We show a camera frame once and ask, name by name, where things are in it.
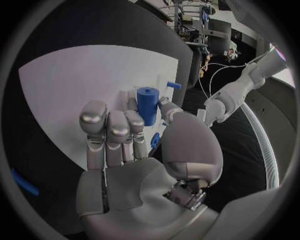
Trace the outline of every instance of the white board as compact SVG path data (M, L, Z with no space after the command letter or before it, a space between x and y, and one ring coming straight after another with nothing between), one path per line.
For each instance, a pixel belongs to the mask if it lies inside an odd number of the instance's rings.
M115 45L61 49L34 59L19 69L29 108L52 142L73 162L87 169L86 135L79 114L90 100L109 110L122 109L122 91L155 87L172 99L167 82L176 79L178 60L157 52ZM145 129L147 148L154 133L164 130L160 111L156 124Z

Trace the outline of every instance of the white panel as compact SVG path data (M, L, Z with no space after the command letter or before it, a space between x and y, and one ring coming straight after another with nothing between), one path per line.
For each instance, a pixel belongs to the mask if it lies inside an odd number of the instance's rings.
M22 66L19 77L30 110L43 131L86 170L86 135L79 126L84 105L100 100L109 110L123 110L122 91L134 87L156 87L160 95L172 99L173 89L166 85L175 81L177 65L175 58L144 49L87 45L41 56ZM145 129L149 151L153 134L163 131L160 119L158 110L156 124Z

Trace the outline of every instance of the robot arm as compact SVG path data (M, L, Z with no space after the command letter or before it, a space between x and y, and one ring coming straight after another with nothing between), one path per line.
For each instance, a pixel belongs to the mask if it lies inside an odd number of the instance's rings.
M248 64L236 81L228 83L205 101L205 124L211 127L214 121L224 122L243 104L251 90L260 88L265 78L285 68L285 60L276 49L268 52L257 63Z

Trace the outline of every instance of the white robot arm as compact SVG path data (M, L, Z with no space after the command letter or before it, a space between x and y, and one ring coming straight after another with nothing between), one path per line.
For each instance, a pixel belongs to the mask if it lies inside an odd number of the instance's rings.
M286 63L281 53L274 49L268 52L257 63L248 64L241 76L234 82L228 83L204 103L205 110L198 112L198 116L208 127L214 121L224 122L245 101L247 94L258 89L265 83L265 78L285 69Z

